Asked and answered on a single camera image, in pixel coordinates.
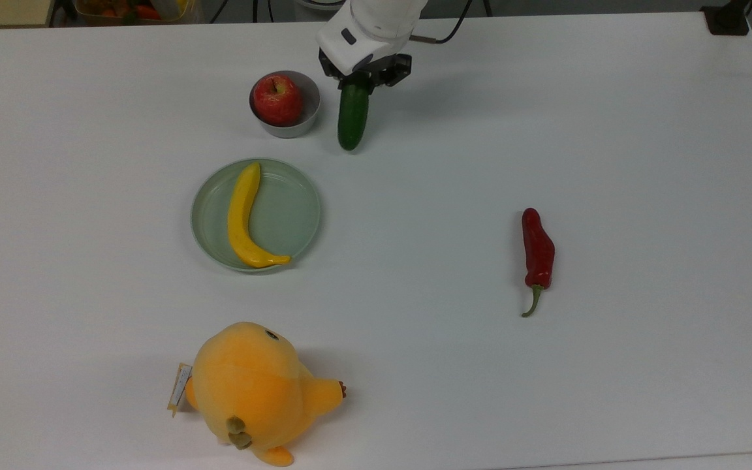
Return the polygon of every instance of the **small bowl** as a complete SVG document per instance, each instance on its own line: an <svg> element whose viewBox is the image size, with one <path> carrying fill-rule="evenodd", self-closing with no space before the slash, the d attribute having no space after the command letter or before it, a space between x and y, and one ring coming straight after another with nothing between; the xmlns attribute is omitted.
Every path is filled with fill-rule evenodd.
<svg viewBox="0 0 752 470"><path fill-rule="evenodd" d="M321 109L319 87L317 87L310 77L301 74L301 72L281 70L272 72L272 74L283 74L292 78L292 82L301 90L301 96L304 98L304 110L301 111L301 116L295 124L287 126L271 125L263 122L263 119L260 119L260 116L257 115L257 110L254 108L253 93L248 93L248 105L251 107L251 112L254 113L254 117L257 118L263 129L272 134L272 136L280 137L281 139L292 139L292 137L303 136L315 124L315 119L319 115L319 109Z"/></svg>

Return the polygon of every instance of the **paper label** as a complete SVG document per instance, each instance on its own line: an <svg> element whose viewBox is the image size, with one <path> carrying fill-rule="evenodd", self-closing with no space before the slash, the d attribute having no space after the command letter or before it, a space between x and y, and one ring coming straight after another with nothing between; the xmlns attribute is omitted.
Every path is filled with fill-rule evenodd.
<svg viewBox="0 0 752 470"><path fill-rule="evenodd" d="M173 384L173 393L170 395L170 403L167 404L167 409L173 411L173 416L176 416L176 411L179 411L179 401L185 393L185 386L187 386L187 380L191 378L192 369L193 366L188 366L184 362L179 364L176 382Z"/></svg>

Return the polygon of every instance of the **floor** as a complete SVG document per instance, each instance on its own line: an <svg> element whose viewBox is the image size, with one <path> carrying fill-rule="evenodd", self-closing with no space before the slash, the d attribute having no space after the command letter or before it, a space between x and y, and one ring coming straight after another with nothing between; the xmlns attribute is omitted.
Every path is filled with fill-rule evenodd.
<svg viewBox="0 0 752 470"><path fill-rule="evenodd" d="M216 23L250 23L253 18L253 4L248 0L197 0L204 12L206 22L215 19ZM257 21L270 21L269 4L272 2L272 18L277 23L292 21L325 21L325 12L304 8L296 0L258 0ZM720 6L725 0L490 0L495 16L588 14L622 12L697 12L701 6ZM429 0L423 10L423 18L457 18L465 6L465 0ZM484 15L483 4L474 2L469 16ZM752 11L749 15L752 27ZM57 26L82 26L83 22L65 18L60 10L54 18Z"/></svg>

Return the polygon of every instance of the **box of vegetables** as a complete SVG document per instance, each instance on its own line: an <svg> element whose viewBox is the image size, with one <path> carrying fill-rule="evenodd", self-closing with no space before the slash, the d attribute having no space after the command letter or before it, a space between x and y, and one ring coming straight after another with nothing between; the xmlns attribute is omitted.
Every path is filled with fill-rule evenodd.
<svg viewBox="0 0 752 470"><path fill-rule="evenodd" d="M89 26L205 21L199 0L76 0L74 6Z"/></svg>

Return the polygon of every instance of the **pepper stem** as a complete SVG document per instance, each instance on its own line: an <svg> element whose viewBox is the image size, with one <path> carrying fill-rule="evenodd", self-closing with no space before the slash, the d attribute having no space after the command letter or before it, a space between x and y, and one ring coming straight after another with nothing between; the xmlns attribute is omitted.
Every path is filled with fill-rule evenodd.
<svg viewBox="0 0 752 470"><path fill-rule="evenodd" d="M522 313L522 317L524 318L528 318L530 315L532 315L533 312L535 312L535 307L538 306L538 298L541 296L541 291L544 290L544 288L540 285L532 285L532 289L533 289L533 304L529 310Z"/></svg>

